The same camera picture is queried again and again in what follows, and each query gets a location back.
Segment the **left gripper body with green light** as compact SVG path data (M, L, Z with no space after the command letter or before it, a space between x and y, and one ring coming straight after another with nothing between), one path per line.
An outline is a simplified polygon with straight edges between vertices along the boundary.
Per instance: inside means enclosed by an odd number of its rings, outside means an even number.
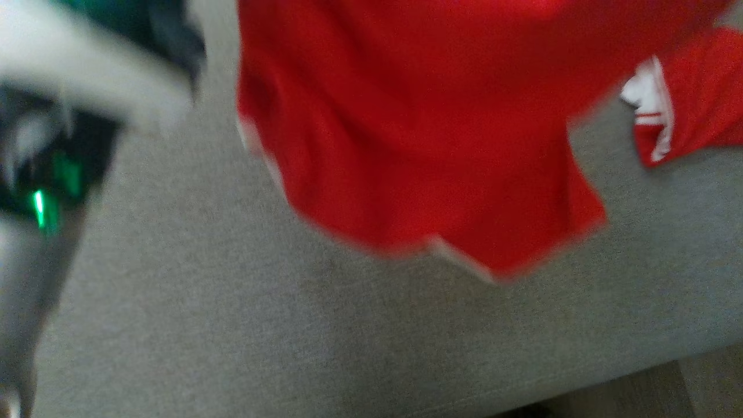
M2 215L61 235L122 129L175 124L173 1L2 2Z

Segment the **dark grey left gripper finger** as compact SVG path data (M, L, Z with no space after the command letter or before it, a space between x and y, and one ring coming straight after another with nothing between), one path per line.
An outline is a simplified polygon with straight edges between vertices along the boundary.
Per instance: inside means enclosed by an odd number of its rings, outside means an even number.
M158 47L170 61L186 71L193 92L207 64L201 29L189 18L186 1L148 1L147 12Z

